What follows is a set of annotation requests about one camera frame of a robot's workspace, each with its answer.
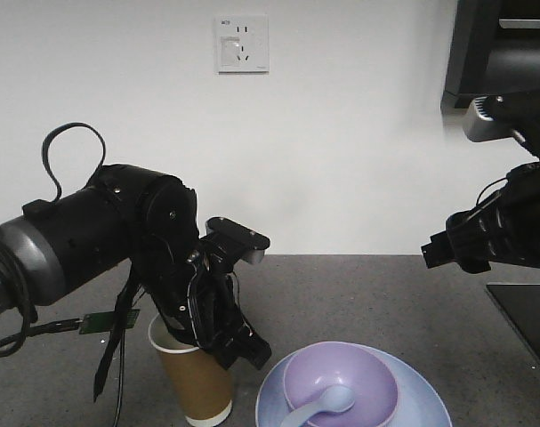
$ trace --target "lavender bowl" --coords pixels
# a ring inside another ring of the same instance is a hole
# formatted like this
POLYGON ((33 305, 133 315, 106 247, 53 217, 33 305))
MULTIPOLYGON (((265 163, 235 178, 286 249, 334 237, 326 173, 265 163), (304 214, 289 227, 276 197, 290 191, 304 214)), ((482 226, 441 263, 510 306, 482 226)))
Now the lavender bowl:
POLYGON ((312 416, 312 427, 383 427, 394 416, 399 390, 390 369, 374 354, 348 342, 318 342, 297 351, 286 365, 284 394, 289 407, 310 403, 331 385, 355 393, 355 404, 341 414, 312 416))

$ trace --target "light blue plate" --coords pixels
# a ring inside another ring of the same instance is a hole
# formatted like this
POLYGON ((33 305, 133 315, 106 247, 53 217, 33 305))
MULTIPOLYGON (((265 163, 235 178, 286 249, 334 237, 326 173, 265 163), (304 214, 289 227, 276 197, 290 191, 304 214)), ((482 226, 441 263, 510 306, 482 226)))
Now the light blue plate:
MULTIPOLYGON (((452 427, 438 393, 412 367, 384 351, 364 345, 360 347, 382 360, 392 371, 399 386, 399 402, 389 427, 452 427)), ((289 414, 283 392, 283 375, 287 362, 294 354, 280 360, 263 380, 255 404, 257 427, 279 427, 289 414)))

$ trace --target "outlet faceplate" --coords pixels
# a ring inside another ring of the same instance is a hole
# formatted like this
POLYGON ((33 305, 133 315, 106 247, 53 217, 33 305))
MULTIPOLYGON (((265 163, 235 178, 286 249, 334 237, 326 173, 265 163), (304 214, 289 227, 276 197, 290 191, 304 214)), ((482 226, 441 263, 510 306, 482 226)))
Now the outlet faceplate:
POLYGON ((267 73, 270 70, 267 15, 217 16, 214 42, 219 73, 267 73))

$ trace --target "light blue spoon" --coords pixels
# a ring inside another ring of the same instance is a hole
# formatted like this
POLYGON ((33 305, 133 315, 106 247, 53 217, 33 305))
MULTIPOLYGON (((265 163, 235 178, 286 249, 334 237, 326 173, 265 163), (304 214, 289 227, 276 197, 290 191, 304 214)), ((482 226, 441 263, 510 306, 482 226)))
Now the light blue spoon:
POLYGON ((319 399, 298 407, 290 412, 279 427, 301 427, 307 420, 319 412, 348 411, 355 404, 355 393, 344 385, 332 385, 328 387, 319 399))

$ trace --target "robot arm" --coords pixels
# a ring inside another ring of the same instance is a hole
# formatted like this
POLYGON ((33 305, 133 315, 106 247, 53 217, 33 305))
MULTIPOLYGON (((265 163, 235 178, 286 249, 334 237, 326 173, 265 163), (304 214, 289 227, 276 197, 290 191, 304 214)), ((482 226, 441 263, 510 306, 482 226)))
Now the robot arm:
POLYGON ((472 141, 511 136, 539 161, 511 170, 501 189, 451 215, 422 247, 428 268, 457 262, 480 273, 502 262, 540 269, 540 91, 477 98, 463 129, 472 141))
POLYGON ((172 175, 137 166, 100 163, 83 189, 60 194, 24 205, 22 216, 0 225, 0 313, 19 309, 22 341, 36 321, 36 305, 55 303, 129 258, 132 273, 117 300, 116 336, 125 307, 143 286, 180 341, 213 353, 224 367, 238 357, 257 368, 267 361, 270 346, 246 320, 233 289, 234 264, 259 262, 270 245, 265 236, 213 218, 199 238, 195 191, 172 175))

